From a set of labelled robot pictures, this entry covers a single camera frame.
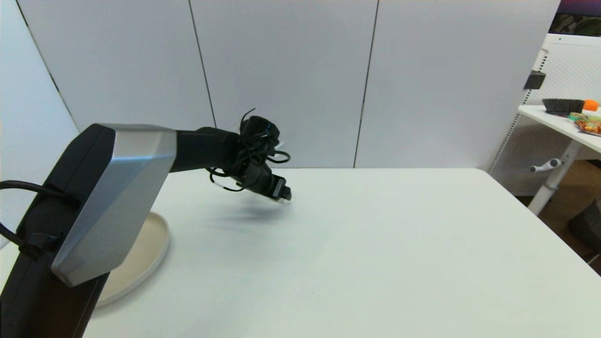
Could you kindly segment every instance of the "desk leg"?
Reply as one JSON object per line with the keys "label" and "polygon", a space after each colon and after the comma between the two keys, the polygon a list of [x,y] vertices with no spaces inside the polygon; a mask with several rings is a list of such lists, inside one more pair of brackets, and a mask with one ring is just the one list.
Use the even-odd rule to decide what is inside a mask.
{"label": "desk leg", "polygon": [[581,147],[582,144],[576,140],[572,140],[572,142],[570,142],[570,145],[567,147],[566,151],[561,157],[563,165],[551,172],[551,175],[549,178],[547,178],[547,181],[545,181],[543,186],[540,187],[534,196],[534,199],[528,205],[528,209],[530,209],[534,215],[540,214],[540,211],[543,210],[547,202],[551,199],[551,196],[553,196],[555,191],[559,188],[561,180],[566,175],[567,171],[570,170],[570,167],[574,163],[576,155],[578,155],[578,151],[580,151]]}

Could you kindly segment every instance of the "orange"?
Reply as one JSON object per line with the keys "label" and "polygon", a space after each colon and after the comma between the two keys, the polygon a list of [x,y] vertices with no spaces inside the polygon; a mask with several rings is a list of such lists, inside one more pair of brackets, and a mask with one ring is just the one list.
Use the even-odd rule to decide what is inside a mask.
{"label": "orange", "polygon": [[599,103],[595,100],[584,100],[584,110],[597,111],[599,109]]}

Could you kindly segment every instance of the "snack package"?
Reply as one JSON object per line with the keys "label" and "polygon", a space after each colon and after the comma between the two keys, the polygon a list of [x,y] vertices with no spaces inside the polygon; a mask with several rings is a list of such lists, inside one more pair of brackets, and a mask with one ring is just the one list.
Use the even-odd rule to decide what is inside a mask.
{"label": "snack package", "polygon": [[574,121],[574,123],[583,133],[601,136],[601,121],[599,119],[583,118]]}

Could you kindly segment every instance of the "panel seam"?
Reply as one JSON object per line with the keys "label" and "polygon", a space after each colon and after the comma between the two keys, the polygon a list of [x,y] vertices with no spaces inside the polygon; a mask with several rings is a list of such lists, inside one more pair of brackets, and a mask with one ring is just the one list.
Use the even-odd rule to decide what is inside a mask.
{"label": "panel seam", "polygon": [[363,123],[363,112],[365,109],[365,96],[367,94],[367,81],[370,77],[370,66],[371,66],[371,53],[374,49],[374,38],[376,36],[376,23],[377,23],[377,12],[380,8],[380,0],[377,0],[376,3],[376,16],[374,18],[374,26],[371,32],[371,45],[370,45],[370,56],[367,59],[367,73],[365,75],[365,87],[363,88],[363,101],[361,102],[361,115],[359,116],[359,130],[357,131],[357,143],[355,145],[355,159],[353,160],[353,168],[357,166],[357,153],[359,151],[359,138],[361,137],[361,124]]}
{"label": "panel seam", "polygon": [[194,12],[192,11],[191,0],[188,0],[188,7],[190,7],[190,16],[192,17],[192,26],[194,27],[194,36],[196,37],[196,46],[198,47],[198,55],[200,56],[200,64],[203,67],[204,84],[207,87],[207,95],[209,96],[209,105],[211,106],[211,115],[213,116],[213,124],[217,128],[217,119],[215,119],[215,111],[213,110],[213,101],[211,100],[211,92],[209,90],[209,80],[207,79],[207,72],[204,68],[203,53],[200,51],[200,40],[198,39],[198,31],[196,29],[196,21],[194,20]]}

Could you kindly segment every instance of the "white pegboard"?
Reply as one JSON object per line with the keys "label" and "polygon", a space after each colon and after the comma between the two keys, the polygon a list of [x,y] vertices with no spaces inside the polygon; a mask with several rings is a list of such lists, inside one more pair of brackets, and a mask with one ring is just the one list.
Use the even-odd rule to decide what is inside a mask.
{"label": "white pegboard", "polygon": [[569,137],[518,113],[490,175],[514,195],[534,195],[551,171],[531,173],[530,166],[561,157],[569,143]]}
{"label": "white pegboard", "polygon": [[526,94],[526,105],[543,99],[593,99],[601,102],[601,38],[548,34],[534,69],[545,74],[539,90]]}
{"label": "white pegboard", "polygon": [[[526,91],[522,104],[541,105],[547,98],[601,101],[601,38],[548,34],[532,69],[547,76],[541,89]],[[489,173],[514,195],[533,195],[551,172],[530,173],[530,166],[560,157],[569,141],[517,114]]]}

